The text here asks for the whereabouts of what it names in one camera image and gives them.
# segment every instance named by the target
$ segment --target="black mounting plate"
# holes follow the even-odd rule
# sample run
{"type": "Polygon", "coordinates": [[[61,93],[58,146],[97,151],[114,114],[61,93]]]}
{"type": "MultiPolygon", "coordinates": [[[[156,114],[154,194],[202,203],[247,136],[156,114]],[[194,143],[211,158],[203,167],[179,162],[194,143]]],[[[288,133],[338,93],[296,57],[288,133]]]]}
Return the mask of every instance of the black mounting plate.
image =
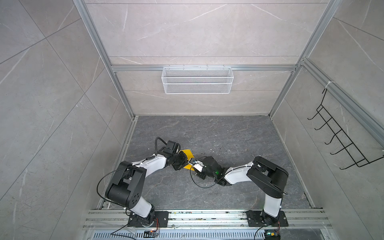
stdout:
{"type": "MultiPolygon", "coordinates": [[[[169,212],[167,211],[155,211],[155,219],[157,218],[159,220],[159,227],[168,226],[168,214],[169,212]]],[[[129,215],[129,223],[127,227],[143,227],[143,225],[137,221],[137,215],[133,215],[133,212],[129,215]]],[[[156,227],[156,220],[150,227],[156,227]]]]}
{"type": "MultiPolygon", "coordinates": [[[[248,226],[250,227],[263,227],[266,224],[262,223],[261,211],[246,211],[248,226]]],[[[288,221],[283,211],[280,211],[278,221],[280,222],[280,227],[288,227],[288,221]]],[[[279,223],[272,224],[272,227],[278,227],[279,223]]]]}

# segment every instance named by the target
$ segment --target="white zip tie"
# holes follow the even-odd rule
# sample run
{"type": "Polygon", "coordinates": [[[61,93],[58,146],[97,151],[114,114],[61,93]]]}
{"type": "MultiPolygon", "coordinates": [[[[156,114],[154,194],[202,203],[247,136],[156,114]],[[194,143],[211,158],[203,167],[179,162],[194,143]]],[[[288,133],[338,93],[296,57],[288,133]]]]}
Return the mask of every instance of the white zip tie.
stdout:
{"type": "Polygon", "coordinates": [[[327,85],[325,85],[325,88],[327,88],[330,83],[335,83],[335,82],[328,81],[327,85]]]}

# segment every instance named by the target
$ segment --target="aluminum frame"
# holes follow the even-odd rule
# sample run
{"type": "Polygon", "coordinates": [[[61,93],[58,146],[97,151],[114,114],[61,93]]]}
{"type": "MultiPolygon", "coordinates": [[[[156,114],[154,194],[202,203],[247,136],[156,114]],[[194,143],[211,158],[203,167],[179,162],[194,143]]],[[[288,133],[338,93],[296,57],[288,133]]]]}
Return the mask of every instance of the aluminum frame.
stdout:
{"type": "Polygon", "coordinates": [[[304,58],[303,66],[319,83],[326,86],[332,96],[384,147],[384,126],[309,59],[304,58]]]}
{"type": "Polygon", "coordinates": [[[158,65],[158,64],[142,64],[142,65],[112,65],[113,71],[162,71],[163,68],[168,67],[183,67],[183,68],[199,68],[199,67],[230,67],[233,71],[294,71],[296,65],[290,64],[221,64],[221,65],[158,65]]]}
{"type": "Polygon", "coordinates": [[[129,101],[127,99],[127,96],[125,95],[124,89],[121,86],[120,81],[118,80],[115,72],[111,68],[111,61],[109,60],[109,57],[107,55],[107,52],[104,48],[103,43],[101,42],[100,36],[97,33],[96,27],[92,21],[92,18],[88,12],[88,9],[84,3],[83,0],[73,0],[81,19],[83,20],[85,27],[88,30],[89,35],[91,36],[91,39],[100,55],[101,60],[103,61],[105,68],[107,69],[107,72],[109,76],[112,79],[113,84],[115,85],[116,90],[118,91],[118,94],[124,104],[125,109],[127,110],[129,117],[133,119],[135,117],[135,114],[133,113],[132,107],[129,104],[129,101]]]}
{"type": "Polygon", "coordinates": [[[293,82],[295,81],[297,74],[300,72],[301,68],[303,67],[303,64],[302,64],[303,59],[307,58],[311,54],[314,47],[316,46],[316,43],[319,41],[320,37],[323,35],[325,29],[327,28],[329,22],[331,21],[332,17],[336,13],[337,8],[340,6],[342,1],[343,0],[329,1],[314,32],[311,35],[311,38],[309,39],[307,45],[305,46],[303,52],[299,57],[299,60],[296,64],[295,71],[292,72],[291,75],[288,77],[287,82],[284,84],[283,89],[281,90],[279,96],[277,97],[275,103],[273,104],[271,110],[269,111],[268,115],[270,116],[270,118],[273,118],[273,116],[275,115],[277,109],[280,107],[280,104],[283,102],[285,95],[287,94],[288,90],[291,88],[293,82]]]}
{"type": "MultiPolygon", "coordinates": [[[[168,226],[162,229],[255,229],[248,226],[248,209],[166,209],[168,226]]],[[[288,220],[286,229],[332,228],[323,209],[283,209],[288,220]]],[[[123,209],[91,210],[86,216],[83,230],[117,230],[129,217],[123,209]]],[[[135,228],[152,230],[154,228],[135,228]]]]}

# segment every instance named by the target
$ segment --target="wall-mounted basket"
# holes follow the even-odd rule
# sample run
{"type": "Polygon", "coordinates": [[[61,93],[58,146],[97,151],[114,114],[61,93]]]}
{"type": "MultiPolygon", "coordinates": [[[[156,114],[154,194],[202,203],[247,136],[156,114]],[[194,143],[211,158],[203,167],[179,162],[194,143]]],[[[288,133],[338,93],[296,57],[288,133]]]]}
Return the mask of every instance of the wall-mounted basket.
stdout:
{"type": "Polygon", "coordinates": [[[166,94],[229,93],[230,67],[166,67],[161,75],[166,94]]]}

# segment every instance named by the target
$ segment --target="gray marble wall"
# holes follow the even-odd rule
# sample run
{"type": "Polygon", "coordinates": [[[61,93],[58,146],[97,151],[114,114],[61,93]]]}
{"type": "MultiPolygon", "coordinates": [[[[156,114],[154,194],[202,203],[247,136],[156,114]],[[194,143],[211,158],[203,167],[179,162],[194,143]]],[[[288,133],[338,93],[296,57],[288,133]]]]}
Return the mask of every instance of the gray marble wall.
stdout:
{"type": "Polygon", "coordinates": [[[267,115],[289,71],[235,71],[229,94],[165,94],[159,71],[118,72],[138,115],[267,115]]]}
{"type": "Polygon", "coordinates": [[[384,1],[344,0],[312,60],[384,124],[384,1]]]}
{"type": "Polygon", "coordinates": [[[0,102],[0,239],[75,239],[129,119],[71,0],[0,1],[0,102]]]}
{"type": "MultiPolygon", "coordinates": [[[[296,64],[327,0],[86,3],[112,64],[296,64]]],[[[224,95],[166,95],[159,72],[119,79],[136,114],[266,115],[289,73],[234,75],[224,95]]]]}
{"type": "MultiPolygon", "coordinates": [[[[384,123],[382,100],[384,15],[382,1],[344,0],[310,55],[372,116],[384,123]]],[[[341,170],[353,163],[316,113],[323,86],[306,70],[294,84],[273,120],[316,207],[323,207],[340,239],[384,239],[384,160],[341,170]]],[[[329,93],[323,105],[370,161],[383,156],[383,147],[329,93]]],[[[331,121],[331,127],[338,131],[331,121]]],[[[338,135],[346,140],[343,134],[338,135]]],[[[363,157],[354,147],[351,155],[363,157]]]]}

